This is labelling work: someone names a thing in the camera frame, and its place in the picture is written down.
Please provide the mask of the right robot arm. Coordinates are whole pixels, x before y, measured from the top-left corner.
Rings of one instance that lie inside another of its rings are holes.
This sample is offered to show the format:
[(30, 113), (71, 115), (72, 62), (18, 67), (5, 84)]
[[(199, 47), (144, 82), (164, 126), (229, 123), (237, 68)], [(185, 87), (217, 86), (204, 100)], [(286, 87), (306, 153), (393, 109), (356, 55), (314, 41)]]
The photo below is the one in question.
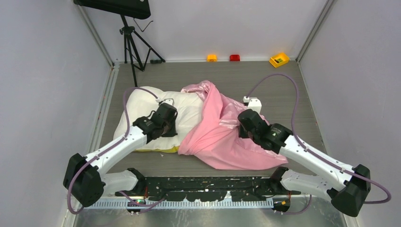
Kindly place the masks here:
[(342, 163), (296, 139), (293, 132), (275, 123), (268, 125), (254, 110), (247, 109), (238, 116), (241, 128), (255, 144), (264, 150), (290, 158), (314, 175), (297, 173), (279, 167), (271, 176), (270, 189), (276, 194), (298, 191), (329, 201), (341, 213), (357, 217), (371, 191), (370, 170)]

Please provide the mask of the white yellow-edged pillow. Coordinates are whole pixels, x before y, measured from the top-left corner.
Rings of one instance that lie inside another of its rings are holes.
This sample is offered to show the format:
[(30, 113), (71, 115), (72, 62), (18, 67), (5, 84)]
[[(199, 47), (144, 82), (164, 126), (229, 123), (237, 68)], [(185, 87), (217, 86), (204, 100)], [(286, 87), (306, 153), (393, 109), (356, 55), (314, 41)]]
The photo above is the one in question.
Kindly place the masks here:
[[(173, 98), (174, 106), (159, 105), (157, 98)], [(129, 91), (123, 103), (124, 111), (110, 151), (119, 155), (132, 151), (177, 152), (184, 137), (200, 122), (203, 106), (196, 94), (162, 91), (154, 87)], [(178, 135), (159, 137), (159, 125), (173, 120)]]

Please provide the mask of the pink floral pillowcase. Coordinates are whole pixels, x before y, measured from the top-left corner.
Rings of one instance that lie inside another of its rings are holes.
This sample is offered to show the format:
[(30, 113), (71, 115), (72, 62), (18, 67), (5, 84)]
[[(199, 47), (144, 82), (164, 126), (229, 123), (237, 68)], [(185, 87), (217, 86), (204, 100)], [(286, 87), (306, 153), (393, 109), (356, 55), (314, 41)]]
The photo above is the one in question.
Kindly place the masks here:
[(239, 137), (238, 115), (244, 104), (220, 93), (210, 81), (185, 86), (183, 93), (202, 101), (200, 122), (184, 137), (179, 155), (195, 156), (219, 170), (266, 170), (288, 163), (287, 158)]

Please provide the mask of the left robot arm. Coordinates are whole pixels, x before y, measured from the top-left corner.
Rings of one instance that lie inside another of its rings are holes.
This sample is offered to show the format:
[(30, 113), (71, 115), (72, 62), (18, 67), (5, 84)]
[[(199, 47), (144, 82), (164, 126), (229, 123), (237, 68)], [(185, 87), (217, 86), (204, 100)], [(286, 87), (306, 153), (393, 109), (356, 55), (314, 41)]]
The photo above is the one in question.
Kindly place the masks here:
[(70, 211), (75, 212), (71, 197), (83, 207), (89, 207), (102, 196), (119, 191), (129, 191), (134, 196), (141, 195), (145, 190), (145, 183), (140, 179), (140, 174), (133, 170), (110, 174), (109, 170), (131, 152), (151, 141), (177, 135), (177, 115), (173, 99), (165, 99), (159, 102), (156, 111), (136, 119), (123, 135), (107, 145), (86, 156), (79, 153), (71, 156), (63, 180), (63, 186), (68, 191)]

